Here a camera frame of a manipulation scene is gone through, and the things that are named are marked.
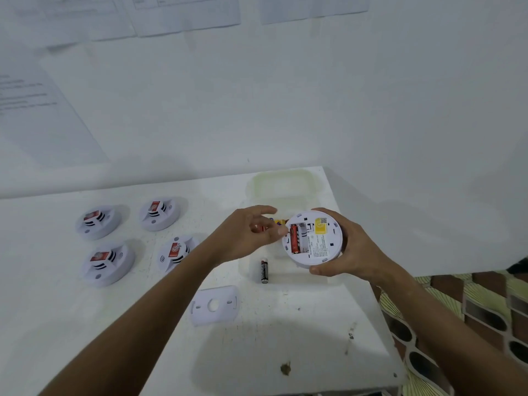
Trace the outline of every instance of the white wall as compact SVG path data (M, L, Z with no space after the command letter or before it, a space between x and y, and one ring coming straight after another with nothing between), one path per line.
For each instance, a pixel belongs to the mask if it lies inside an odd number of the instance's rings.
M240 7L240 26L42 55L112 163L43 170L0 138L0 196L323 165L395 258L528 254L528 0L268 26Z

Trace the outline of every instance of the yellow sticker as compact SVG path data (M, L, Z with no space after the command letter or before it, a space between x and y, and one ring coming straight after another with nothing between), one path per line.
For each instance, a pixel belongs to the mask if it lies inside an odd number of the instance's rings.
M317 218L315 220L315 234L316 235L326 234L326 218Z

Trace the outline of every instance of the white label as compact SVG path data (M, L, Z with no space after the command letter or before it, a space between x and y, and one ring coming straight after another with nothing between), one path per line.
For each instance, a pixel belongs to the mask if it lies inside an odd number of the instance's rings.
M310 255L312 257L328 257L326 235L316 235L312 232L308 235L308 243L310 246Z

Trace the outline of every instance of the person's left hand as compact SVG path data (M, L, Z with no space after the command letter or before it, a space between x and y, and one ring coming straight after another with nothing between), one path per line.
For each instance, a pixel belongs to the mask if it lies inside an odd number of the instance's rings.
M202 243L214 250L218 264L236 260L253 253L256 249L271 244L287 234L286 226L277 225L262 214L274 214L275 207L254 205L239 208Z

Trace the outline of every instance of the person's right arm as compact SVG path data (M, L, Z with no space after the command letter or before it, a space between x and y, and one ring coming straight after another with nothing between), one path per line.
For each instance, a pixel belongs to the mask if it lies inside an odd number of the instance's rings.
M343 254L310 268L316 275L350 273L381 287L423 341L455 388L469 396L528 394L528 373L482 339L462 320L389 259L360 225L339 213L315 208L332 216L343 229Z

